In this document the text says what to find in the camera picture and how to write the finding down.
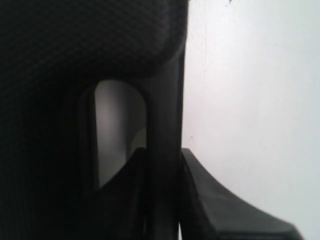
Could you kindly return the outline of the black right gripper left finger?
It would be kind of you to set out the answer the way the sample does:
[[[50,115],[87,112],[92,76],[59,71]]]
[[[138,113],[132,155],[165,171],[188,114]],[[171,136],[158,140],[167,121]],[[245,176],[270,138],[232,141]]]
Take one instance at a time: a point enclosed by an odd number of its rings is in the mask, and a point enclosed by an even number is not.
[[[141,240],[147,150],[137,148],[122,169],[83,204],[82,239]]]

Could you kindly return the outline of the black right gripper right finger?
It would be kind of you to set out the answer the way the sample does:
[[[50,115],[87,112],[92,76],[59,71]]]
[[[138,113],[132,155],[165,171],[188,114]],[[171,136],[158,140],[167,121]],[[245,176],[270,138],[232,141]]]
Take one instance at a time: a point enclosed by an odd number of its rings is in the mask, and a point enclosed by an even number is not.
[[[184,240],[301,240],[296,227],[242,200],[188,148],[181,150],[179,223]]]

